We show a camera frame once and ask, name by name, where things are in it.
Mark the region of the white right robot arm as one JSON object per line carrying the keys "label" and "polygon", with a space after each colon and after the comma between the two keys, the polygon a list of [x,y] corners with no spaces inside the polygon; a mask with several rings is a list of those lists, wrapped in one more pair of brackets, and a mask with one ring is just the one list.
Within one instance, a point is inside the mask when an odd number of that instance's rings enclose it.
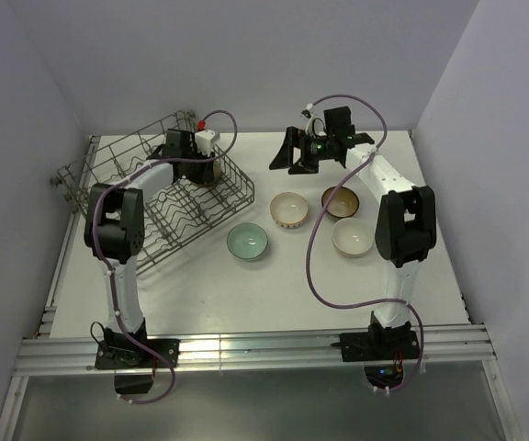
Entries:
{"label": "white right robot arm", "polygon": [[385,137],[374,141],[359,133],[347,106],[324,110],[322,130],[312,104],[302,112],[307,123],[289,126],[280,150],[270,163],[272,170],[291,175],[314,175],[322,161],[332,160],[357,177],[378,203],[374,243],[385,266],[385,293],[374,301],[368,336],[370,352],[389,357],[411,328],[411,298],[421,262],[435,247],[435,194],[405,178],[381,154]]}

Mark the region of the plain white bowl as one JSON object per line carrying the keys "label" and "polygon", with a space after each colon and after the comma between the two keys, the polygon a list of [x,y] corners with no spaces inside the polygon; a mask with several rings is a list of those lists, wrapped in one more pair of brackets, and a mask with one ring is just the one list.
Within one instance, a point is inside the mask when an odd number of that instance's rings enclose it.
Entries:
{"label": "plain white bowl", "polygon": [[361,257],[372,248],[373,242],[373,231],[363,220],[341,219],[332,227],[332,244],[345,257]]}

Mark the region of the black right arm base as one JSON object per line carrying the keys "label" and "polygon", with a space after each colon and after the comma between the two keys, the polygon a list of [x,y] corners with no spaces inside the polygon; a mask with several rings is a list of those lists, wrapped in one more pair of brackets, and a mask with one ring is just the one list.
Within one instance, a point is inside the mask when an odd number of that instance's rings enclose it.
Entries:
{"label": "black right arm base", "polygon": [[405,379],[404,362],[420,359],[420,342],[405,322],[396,328],[383,328],[372,322],[364,332],[339,334],[331,347],[339,349],[342,361],[379,362],[379,365],[364,367],[366,380],[371,386],[384,391],[400,386]]}

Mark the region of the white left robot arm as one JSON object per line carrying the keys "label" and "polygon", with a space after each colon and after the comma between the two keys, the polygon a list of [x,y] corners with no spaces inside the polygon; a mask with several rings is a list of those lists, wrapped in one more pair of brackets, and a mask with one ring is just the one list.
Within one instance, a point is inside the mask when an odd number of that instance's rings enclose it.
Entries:
{"label": "white left robot arm", "polygon": [[129,367],[145,363],[151,352],[136,276],[145,241],[145,205],[182,178],[213,181],[218,141],[214,130],[168,130],[165,141],[134,172],[90,189],[84,242],[101,266],[108,304],[101,347]]}

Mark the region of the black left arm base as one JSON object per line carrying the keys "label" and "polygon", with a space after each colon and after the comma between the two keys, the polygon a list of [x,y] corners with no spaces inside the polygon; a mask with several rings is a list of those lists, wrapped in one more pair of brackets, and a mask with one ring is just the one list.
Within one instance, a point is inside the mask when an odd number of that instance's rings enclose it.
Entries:
{"label": "black left arm base", "polygon": [[174,370],[177,366],[181,341],[149,338],[146,322],[142,322],[141,328],[129,336],[149,348],[151,354],[100,322],[93,322],[89,333],[97,345],[94,368],[115,371],[114,390],[120,398],[134,399],[148,393],[158,368]]}

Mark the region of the white bowl blue stripes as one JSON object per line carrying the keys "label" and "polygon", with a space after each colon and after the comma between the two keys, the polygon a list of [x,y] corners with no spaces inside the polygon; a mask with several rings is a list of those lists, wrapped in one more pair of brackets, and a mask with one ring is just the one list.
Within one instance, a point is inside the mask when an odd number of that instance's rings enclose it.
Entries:
{"label": "white bowl blue stripes", "polygon": [[310,211],[307,200],[293,192],[284,192],[274,196],[269,210],[273,221],[285,229],[301,226]]}

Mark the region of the brown glazed bowl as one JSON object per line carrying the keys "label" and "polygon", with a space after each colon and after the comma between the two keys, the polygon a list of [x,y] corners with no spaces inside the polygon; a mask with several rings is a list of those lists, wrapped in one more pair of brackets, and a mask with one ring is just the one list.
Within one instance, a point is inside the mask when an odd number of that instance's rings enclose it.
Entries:
{"label": "brown glazed bowl", "polygon": [[326,213],[335,220],[353,217],[360,207],[356,193],[347,187],[341,187],[334,195]]}

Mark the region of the pale green bowl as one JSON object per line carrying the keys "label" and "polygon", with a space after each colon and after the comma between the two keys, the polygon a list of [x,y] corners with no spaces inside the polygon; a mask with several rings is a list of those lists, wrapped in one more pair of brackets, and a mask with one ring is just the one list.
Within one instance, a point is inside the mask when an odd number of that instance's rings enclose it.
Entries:
{"label": "pale green bowl", "polygon": [[265,230],[250,222],[235,225],[226,238],[229,252],[244,261],[258,259],[266,251],[268,243]]}

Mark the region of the black bowl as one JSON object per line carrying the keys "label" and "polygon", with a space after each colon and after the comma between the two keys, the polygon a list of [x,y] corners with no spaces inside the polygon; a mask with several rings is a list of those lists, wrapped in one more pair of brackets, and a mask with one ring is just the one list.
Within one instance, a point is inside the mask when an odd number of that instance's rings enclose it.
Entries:
{"label": "black bowl", "polygon": [[221,166],[220,166],[219,162],[214,162],[213,163],[213,180],[211,181],[211,184],[212,185],[217,184],[218,181],[220,180],[221,176],[222,176]]}

